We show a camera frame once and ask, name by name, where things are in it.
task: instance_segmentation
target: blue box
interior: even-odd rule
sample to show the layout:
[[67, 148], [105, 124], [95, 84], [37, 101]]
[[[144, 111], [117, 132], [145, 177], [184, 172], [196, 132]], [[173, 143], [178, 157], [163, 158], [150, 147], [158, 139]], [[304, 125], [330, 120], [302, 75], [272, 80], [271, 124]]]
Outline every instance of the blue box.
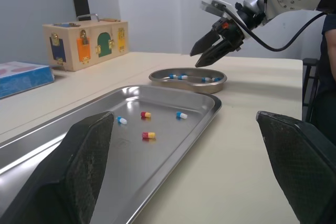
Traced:
[[49, 66], [23, 62], [0, 64], [0, 99], [54, 82]]

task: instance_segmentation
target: stainless steel kidney dish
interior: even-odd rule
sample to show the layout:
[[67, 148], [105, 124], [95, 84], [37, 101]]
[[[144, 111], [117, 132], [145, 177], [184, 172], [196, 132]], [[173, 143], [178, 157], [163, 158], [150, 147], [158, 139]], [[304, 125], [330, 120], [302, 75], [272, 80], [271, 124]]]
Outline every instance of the stainless steel kidney dish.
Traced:
[[[177, 77], [187, 75], [187, 79], [171, 79], [170, 75], [176, 75]], [[209, 78], [210, 80], [204, 81], [202, 78]], [[227, 77], [222, 72], [211, 69], [170, 68], [151, 73], [149, 79], [156, 86], [213, 94], [223, 89]]]

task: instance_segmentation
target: metal handle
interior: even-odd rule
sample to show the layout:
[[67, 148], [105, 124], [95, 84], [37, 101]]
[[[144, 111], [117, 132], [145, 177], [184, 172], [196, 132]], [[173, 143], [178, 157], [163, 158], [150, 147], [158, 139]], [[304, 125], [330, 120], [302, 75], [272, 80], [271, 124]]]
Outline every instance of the metal handle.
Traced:
[[96, 16], [97, 21], [98, 22], [100, 21], [97, 13], [90, 13], [90, 14], [85, 14], [85, 15], [77, 16], [77, 21], [79, 21], [80, 18], [86, 18], [86, 17], [91, 17], [91, 16]]

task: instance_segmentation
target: person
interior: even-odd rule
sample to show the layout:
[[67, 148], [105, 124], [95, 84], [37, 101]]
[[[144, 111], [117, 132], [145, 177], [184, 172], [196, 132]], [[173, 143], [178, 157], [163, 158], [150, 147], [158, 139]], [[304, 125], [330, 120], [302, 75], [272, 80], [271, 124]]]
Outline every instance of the person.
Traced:
[[322, 29], [320, 85], [312, 123], [336, 145], [336, 15], [327, 15]]

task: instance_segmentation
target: red and yellow capsule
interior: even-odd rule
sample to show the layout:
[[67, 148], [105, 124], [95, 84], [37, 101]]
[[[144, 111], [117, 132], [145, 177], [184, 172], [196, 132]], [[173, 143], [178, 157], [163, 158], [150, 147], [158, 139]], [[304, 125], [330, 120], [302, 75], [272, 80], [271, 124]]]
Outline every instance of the red and yellow capsule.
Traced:
[[141, 117], [143, 117], [143, 118], [151, 118], [152, 114], [149, 113], [149, 112], [142, 111], [141, 112]]
[[156, 135], [154, 132], [142, 132], [142, 138], [155, 138]]

